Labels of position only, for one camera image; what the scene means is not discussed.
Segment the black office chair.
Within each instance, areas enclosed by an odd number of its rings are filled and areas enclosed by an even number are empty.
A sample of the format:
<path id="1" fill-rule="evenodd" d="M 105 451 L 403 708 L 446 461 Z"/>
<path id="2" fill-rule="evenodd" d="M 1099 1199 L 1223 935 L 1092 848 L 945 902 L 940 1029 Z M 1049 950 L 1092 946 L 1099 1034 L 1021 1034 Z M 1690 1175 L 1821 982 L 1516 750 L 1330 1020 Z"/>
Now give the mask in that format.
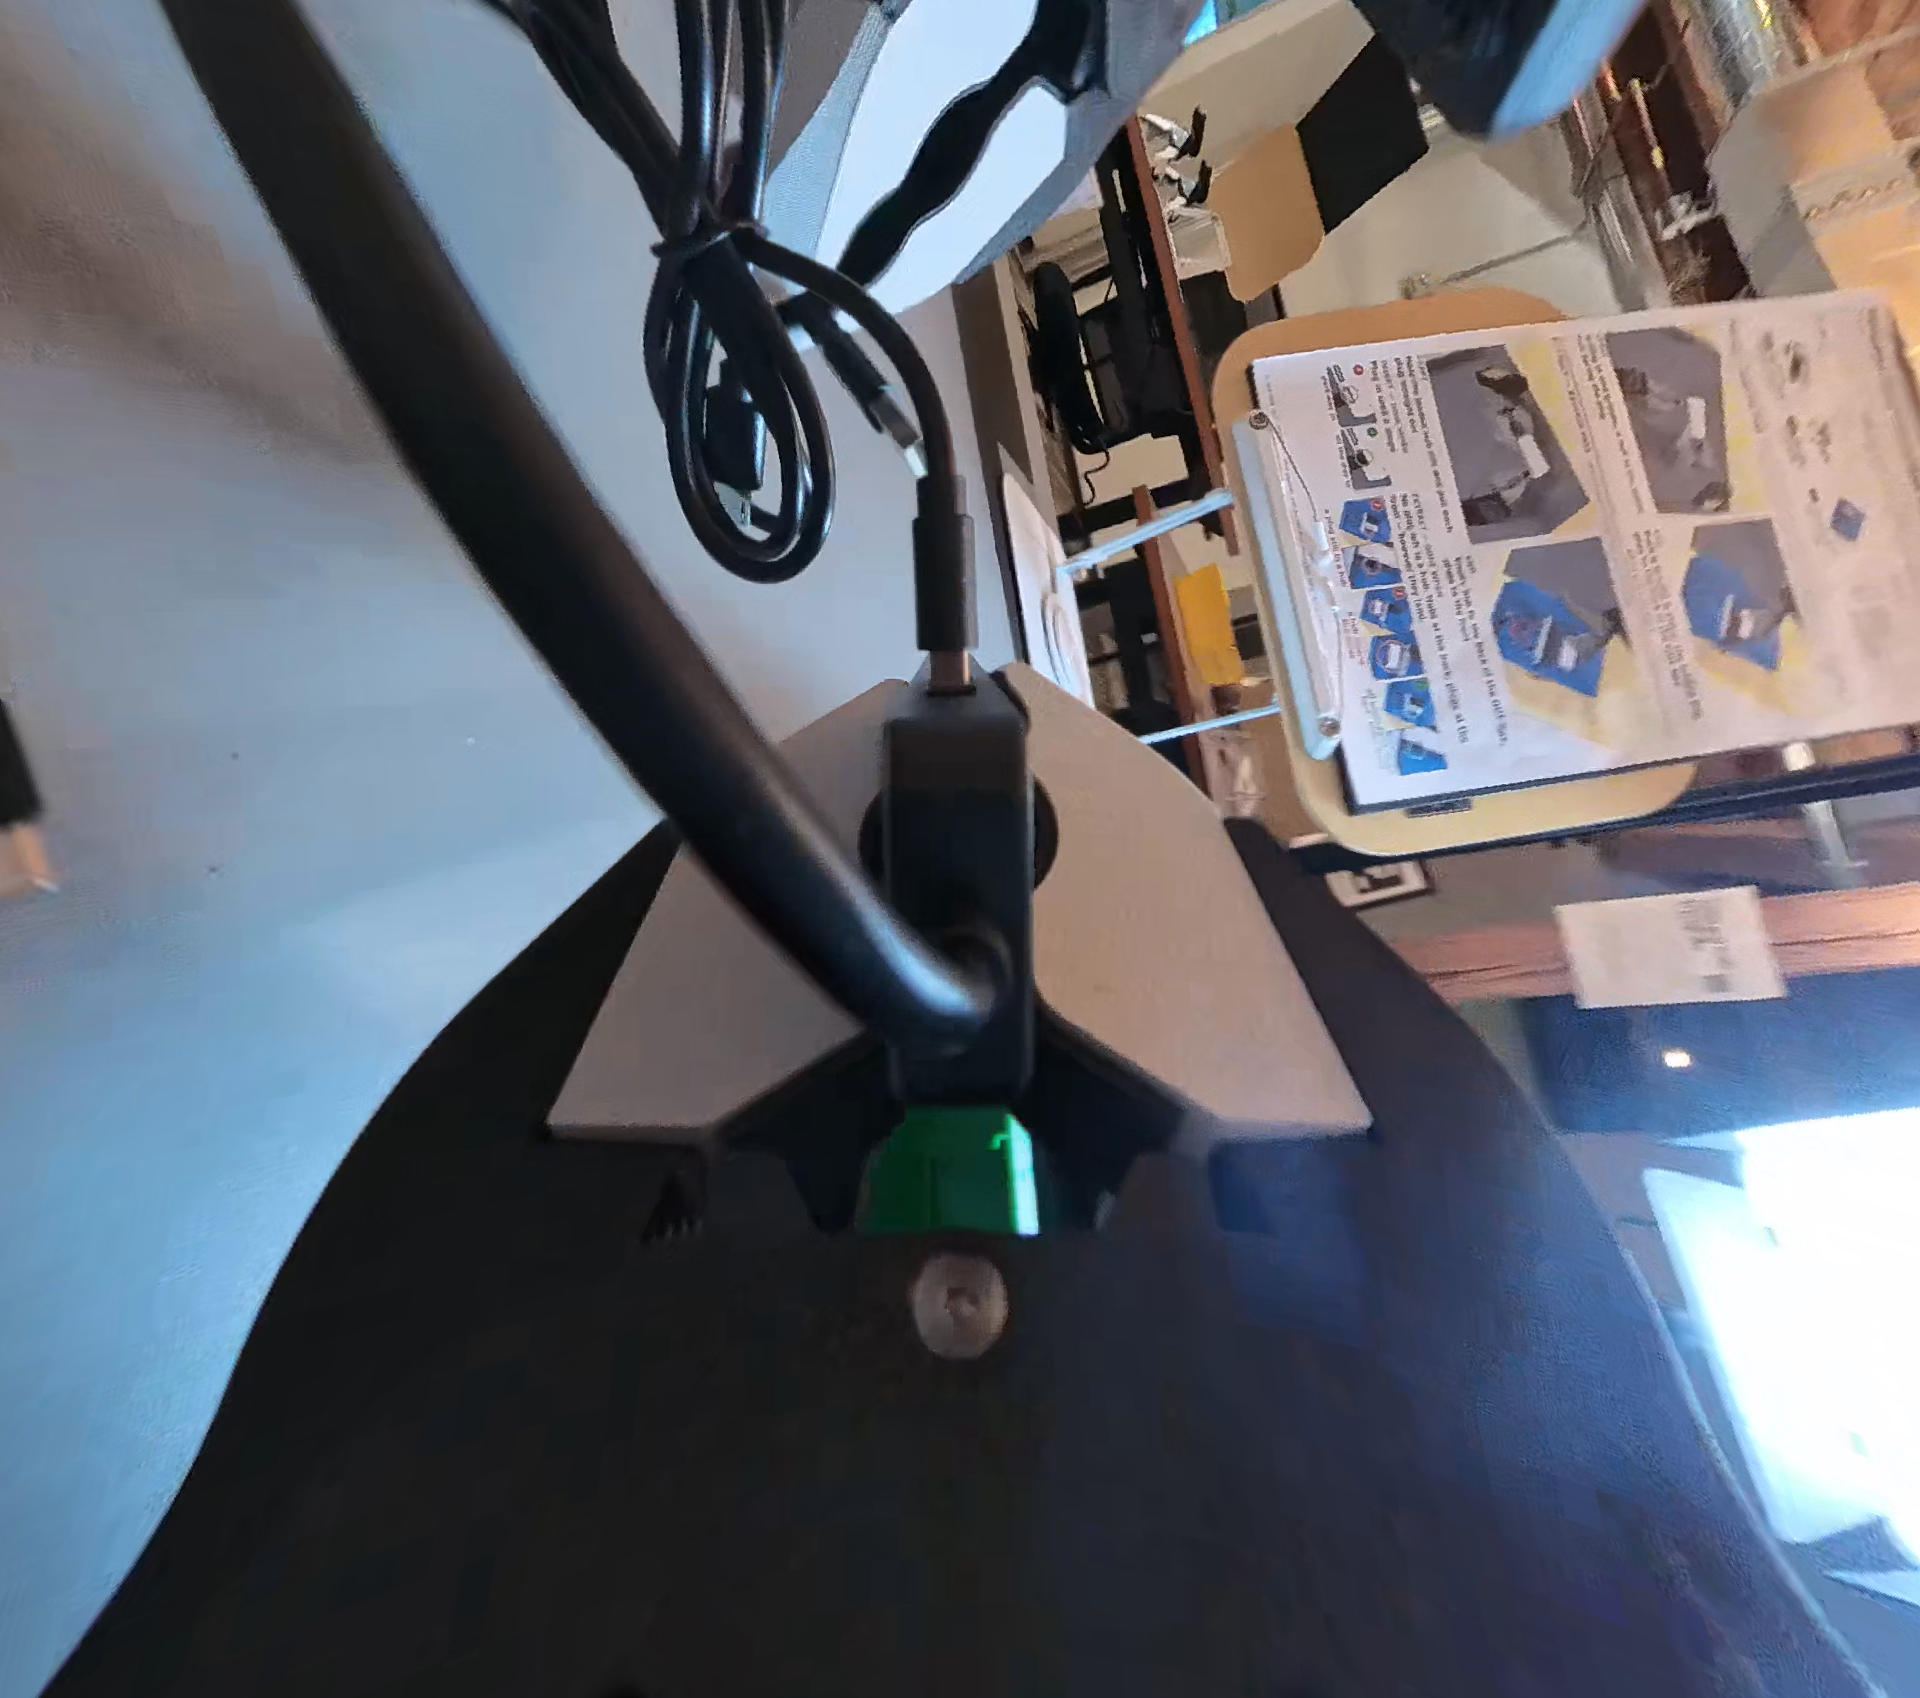
<path id="1" fill-rule="evenodd" d="M 1149 349 L 1118 304 L 1078 308 L 1067 271 L 1041 261 L 1028 275 L 1028 361 L 1054 430 L 1082 455 L 1104 455 L 1148 431 Z"/>

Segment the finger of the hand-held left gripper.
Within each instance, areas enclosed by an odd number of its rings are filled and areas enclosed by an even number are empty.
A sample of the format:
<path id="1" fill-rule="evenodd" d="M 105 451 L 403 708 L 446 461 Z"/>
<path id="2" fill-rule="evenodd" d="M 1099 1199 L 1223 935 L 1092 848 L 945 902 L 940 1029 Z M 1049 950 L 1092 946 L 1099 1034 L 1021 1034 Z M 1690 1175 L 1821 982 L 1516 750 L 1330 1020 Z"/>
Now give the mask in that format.
<path id="1" fill-rule="evenodd" d="M 993 120 L 990 98 L 967 92 L 938 121 L 893 104 L 857 112 L 854 279 L 880 305 L 920 305 L 992 264 L 1066 163 L 1067 106 L 1045 81 Z"/>
<path id="2" fill-rule="evenodd" d="M 854 120 L 867 104 L 931 121 L 993 78 L 1040 0 L 803 0 L 792 22 L 762 222 L 822 261 L 854 233 Z"/>

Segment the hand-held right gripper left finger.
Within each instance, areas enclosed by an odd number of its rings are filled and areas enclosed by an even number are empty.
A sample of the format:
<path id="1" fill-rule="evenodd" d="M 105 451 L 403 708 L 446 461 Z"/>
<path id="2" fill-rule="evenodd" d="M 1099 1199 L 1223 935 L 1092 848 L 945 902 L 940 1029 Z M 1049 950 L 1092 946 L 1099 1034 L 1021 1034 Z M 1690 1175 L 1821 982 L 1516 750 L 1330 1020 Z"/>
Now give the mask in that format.
<path id="1" fill-rule="evenodd" d="M 560 1140 L 702 1140 L 859 1031 L 679 845 L 546 1125 Z"/>

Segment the white paper note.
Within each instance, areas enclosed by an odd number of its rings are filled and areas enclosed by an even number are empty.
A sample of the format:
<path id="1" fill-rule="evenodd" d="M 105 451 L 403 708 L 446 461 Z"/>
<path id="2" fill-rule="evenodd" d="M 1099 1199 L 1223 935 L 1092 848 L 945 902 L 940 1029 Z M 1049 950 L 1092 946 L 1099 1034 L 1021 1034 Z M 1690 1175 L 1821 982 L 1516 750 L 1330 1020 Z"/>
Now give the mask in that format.
<path id="1" fill-rule="evenodd" d="M 1763 1003 L 1787 982 L 1753 885 L 1563 903 L 1551 915 L 1583 1012 Z"/>

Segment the wooden standing desk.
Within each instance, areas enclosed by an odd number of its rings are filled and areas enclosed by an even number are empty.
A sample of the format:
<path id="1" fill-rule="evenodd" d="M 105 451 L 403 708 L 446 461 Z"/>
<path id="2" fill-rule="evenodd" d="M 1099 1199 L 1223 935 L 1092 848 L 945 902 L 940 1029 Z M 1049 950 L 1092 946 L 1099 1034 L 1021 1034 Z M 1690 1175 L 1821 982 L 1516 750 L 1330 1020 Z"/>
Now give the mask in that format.
<path id="1" fill-rule="evenodd" d="M 1187 317 L 1172 233 L 1137 113 L 1125 116 L 1110 149 L 1119 220 L 1140 269 L 1148 325 L 1169 345 L 1176 360 L 1183 404 L 1172 437 L 1179 443 L 1187 496 L 1198 499 L 1221 483 L 1221 449 L 1210 378 Z"/>

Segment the instruction board with white stand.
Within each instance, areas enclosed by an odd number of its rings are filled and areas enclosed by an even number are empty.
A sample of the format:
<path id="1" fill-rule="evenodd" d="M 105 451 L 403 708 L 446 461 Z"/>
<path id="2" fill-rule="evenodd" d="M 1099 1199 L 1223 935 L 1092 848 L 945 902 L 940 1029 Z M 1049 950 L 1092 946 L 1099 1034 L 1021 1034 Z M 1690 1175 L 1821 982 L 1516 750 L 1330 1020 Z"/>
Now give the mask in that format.
<path id="1" fill-rule="evenodd" d="M 1915 341 L 1872 290 L 1607 317 L 1288 317 L 1211 384 L 1298 844 L 1448 856 L 1690 820 L 1915 738 Z"/>

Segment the green plastic bin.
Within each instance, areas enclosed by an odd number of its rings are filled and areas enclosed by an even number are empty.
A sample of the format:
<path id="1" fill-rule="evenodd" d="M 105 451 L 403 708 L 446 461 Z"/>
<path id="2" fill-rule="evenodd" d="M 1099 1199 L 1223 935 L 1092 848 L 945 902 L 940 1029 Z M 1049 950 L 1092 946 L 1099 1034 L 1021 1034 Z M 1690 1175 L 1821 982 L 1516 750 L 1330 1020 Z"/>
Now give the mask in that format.
<path id="1" fill-rule="evenodd" d="M 867 1159 L 855 1229 L 867 1235 L 1043 1229 L 1032 1136 L 1010 1111 L 931 1108 L 904 1113 Z"/>

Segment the yellow box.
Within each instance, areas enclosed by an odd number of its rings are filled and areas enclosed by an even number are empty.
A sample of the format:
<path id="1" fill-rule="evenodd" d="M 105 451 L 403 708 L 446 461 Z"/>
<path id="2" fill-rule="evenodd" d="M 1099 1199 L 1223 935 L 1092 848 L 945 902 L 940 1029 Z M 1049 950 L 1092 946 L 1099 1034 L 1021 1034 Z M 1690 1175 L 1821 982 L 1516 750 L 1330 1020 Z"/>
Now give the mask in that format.
<path id="1" fill-rule="evenodd" d="M 1193 678 L 1208 692 L 1238 690 L 1244 681 L 1244 658 L 1221 567 L 1208 561 L 1179 574 L 1172 581 L 1172 603 Z"/>

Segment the silver ventilation duct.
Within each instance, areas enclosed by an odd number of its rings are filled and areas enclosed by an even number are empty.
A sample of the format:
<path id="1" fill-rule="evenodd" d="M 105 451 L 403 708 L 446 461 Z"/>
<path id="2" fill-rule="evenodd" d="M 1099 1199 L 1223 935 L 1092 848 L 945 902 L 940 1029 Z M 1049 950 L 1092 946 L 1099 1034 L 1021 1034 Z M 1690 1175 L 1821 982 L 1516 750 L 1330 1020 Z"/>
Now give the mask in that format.
<path id="1" fill-rule="evenodd" d="M 1720 137 L 1756 98 L 1811 65 L 1811 33 L 1791 0 L 1666 0 L 1671 54 Z"/>

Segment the wooden table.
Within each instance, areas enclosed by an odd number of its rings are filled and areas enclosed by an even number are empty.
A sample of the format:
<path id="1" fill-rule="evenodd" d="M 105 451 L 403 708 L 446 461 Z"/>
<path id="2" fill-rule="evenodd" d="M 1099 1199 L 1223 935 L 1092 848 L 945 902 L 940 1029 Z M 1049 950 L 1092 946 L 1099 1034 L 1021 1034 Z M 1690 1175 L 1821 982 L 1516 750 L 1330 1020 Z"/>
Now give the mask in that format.
<path id="1" fill-rule="evenodd" d="M 1761 902 L 1786 982 L 1918 965 L 1915 883 Z M 1572 998 L 1554 918 L 1414 935 L 1393 954 L 1450 1003 Z"/>

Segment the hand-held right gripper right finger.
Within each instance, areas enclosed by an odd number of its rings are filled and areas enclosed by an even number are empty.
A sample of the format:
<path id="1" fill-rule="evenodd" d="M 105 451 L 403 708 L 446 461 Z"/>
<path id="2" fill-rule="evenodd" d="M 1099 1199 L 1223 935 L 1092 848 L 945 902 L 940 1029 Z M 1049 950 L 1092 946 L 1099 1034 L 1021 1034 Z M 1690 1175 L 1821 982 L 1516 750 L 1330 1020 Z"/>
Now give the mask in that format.
<path id="1" fill-rule="evenodd" d="M 1367 1133 L 1372 1111 L 1211 799 L 1029 665 L 999 678 L 1058 827 L 1033 899 L 1037 1000 L 1160 1088 L 1179 1142 Z"/>

